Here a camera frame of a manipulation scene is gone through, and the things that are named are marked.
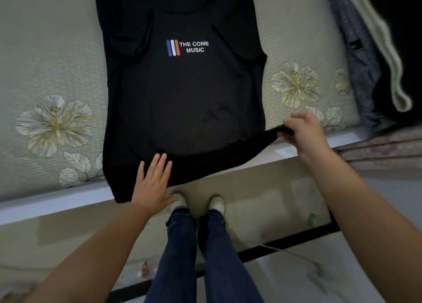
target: person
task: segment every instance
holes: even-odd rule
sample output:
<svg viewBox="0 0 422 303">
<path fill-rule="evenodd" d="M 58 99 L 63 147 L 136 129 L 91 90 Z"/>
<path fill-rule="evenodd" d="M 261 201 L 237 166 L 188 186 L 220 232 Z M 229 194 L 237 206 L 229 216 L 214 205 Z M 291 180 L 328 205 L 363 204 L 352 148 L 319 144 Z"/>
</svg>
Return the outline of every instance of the person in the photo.
<svg viewBox="0 0 422 303">
<path fill-rule="evenodd" d="M 333 152 L 312 113 L 293 113 L 281 134 L 298 150 L 357 260 L 386 302 L 422 302 L 422 233 Z M 195 221 L 180 194 L 165 197 L 171 172 L 156 155 L 144 176 L 141 162 L 131 203 L 71 253 L 27 303 L 104 302 L 148 220 L 166 206 L 168 243 L 146 303 L 196 300 Z M 224 200 L 211 199 L 200 219 L 199 247 L 206 260 L 208 303 L 263 302 L 225 230 Z"/>
</svg>

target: white shoe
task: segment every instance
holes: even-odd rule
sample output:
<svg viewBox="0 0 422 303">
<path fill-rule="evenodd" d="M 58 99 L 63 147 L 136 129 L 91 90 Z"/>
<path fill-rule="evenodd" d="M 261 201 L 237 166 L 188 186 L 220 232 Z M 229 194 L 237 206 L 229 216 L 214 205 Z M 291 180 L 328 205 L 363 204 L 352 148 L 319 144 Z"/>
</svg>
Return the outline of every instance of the white shoe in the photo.
<svg viewBox="0 0 422 303">
<path fill-rule="evenodd" d="M 183 195 L 180 194 L 180 192 L 172 193 L 171 196 L 175 196 L 178 198 L 178 201 L 171 203 L 168 207 L 170 208 L 170 211 L 174 211 L 176 208 L 184 207 L 187 208 L 186 200 L 184 199 Z"/>
<path fill-rule="evenodd" d="M 208 210 L 211 209 L 217 210 L 224 215 L 224 212 L 226 211 L 226 204 L 224 199 L 219 195 L 213 196 L 211 198 L 210 204 L 208 205 Z"/>
</svg>

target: blue stripe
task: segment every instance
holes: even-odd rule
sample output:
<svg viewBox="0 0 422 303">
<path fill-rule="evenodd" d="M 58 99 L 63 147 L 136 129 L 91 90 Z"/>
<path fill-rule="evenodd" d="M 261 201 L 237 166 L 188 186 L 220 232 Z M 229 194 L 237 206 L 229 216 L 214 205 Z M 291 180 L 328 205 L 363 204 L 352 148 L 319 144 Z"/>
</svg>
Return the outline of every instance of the blue stripe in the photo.
<svg viewBox="0 0 422 303">
<path fill-rule="evenodd" d="M 173 52 L 171 50 L 171 44 L 169 40 L 167 40 L 167 51 L 168 51 L 168 56 L 173 56 Z"/>
</svg>

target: forearm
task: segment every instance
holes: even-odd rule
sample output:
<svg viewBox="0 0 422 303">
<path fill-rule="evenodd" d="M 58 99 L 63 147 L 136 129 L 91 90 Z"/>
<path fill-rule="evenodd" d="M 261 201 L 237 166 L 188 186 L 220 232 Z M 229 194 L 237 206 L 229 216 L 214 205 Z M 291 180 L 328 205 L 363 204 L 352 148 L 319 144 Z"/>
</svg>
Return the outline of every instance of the forearm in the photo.
<svg viewBox="0 0 422 303">
<path fill-rule="evenodd" d="M 27 302 L 104 302 L 150 216 L 127 207 L 71 253 Z"/>
<path fill-rule="evenodd" d="M 334 152 L 319 155 L 308 167 L 357 259 L 384 299 L 421 302 L 421 232 Z"/>
</svg>

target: leg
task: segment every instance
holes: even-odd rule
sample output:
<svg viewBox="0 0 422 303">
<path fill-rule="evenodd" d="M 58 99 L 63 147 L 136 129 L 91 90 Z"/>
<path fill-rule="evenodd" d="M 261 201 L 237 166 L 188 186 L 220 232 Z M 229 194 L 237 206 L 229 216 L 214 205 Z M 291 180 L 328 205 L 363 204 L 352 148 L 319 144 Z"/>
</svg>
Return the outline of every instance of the leg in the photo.
<svg viewBox="0 0 422 303">
<path fill-rule="evenodd" d="M 145 303 L 195 303 L 195 221 L 188 208 L 178 207 L 172 211 L 166 225 L 166 249 Z"/>
<path fill-rule="evenodd" d="M 224 200 L 214 197 L 201 217 L 198 244 L 206 261 L 207 303 L 264 303 L 237 255 L 224 220 Z"/>
</svg>

